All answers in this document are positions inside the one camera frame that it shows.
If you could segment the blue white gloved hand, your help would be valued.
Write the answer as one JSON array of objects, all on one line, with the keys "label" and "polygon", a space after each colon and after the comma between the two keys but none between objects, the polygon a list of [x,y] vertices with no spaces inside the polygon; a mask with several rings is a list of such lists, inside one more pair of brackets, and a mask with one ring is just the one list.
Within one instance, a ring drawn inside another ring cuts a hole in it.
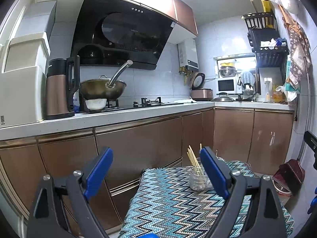
[{"label": "blue white gloved hand", "polygon": [[307,211],[307,214],[311,214],[314,211],[314,208],[316,208],[316,206],[317,206],[317,188],[315,189],[314,193],[315,193],[315,197],[310,203],[310,207]]}]

